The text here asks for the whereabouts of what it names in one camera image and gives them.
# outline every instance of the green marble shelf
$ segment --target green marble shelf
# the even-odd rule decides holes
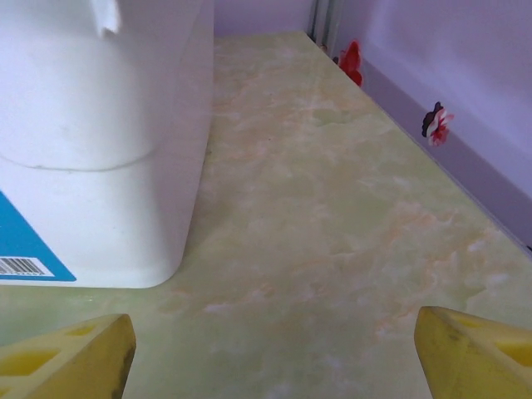
[[[125,399],[428,399],[420,306],[532,328],[530,261],[304,34],[215,54],[180,271],[148,290],[1,287],[1,344],[129,313]]]

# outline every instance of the white plastic container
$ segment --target white plastic container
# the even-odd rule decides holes
[[[179,267],[209,135],[213,0],[0,2],[0,284]]]

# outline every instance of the red flower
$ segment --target red flower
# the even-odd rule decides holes
[[[340,66],[340,69],[357,84],[357,86],[362,86],[362,74],[358,70],[361,64],[362,56],[360,55],[360,46],[355,40],[349,45],[347,51],[342,51],[340,53],[340,62],[338,65]]]
[[[429,145],[435,147],[442,145],[446,142],[449,135],[449,129],[447,128],[447,122],[454,119],[454,115],[448,114],[445,108],[440,109],[432,123],[429,125],[426,133],[429,139]]]

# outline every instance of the marble surface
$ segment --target marble surface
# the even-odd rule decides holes
[[[0,288],[0,343],[124,312],[126,399],[430,399],[420,306],[532,328],[529,259],[302,33],[219,40],[215,61],[180,271]]]

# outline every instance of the blue label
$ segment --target blue label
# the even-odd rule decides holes
[[[0,279],[76,281],[0,191]]]

